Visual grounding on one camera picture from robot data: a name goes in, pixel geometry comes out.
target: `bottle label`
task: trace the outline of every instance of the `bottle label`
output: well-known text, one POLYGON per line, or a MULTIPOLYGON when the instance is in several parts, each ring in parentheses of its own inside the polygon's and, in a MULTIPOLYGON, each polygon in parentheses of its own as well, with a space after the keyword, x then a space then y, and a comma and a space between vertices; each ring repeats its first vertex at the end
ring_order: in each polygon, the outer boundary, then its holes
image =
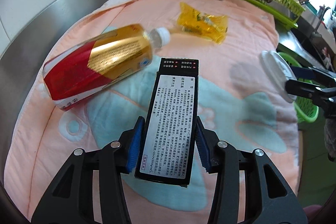
POLYGON ((195 77, 160 76, 141 173, 185 178, 193 123, 194 87, 195 77))

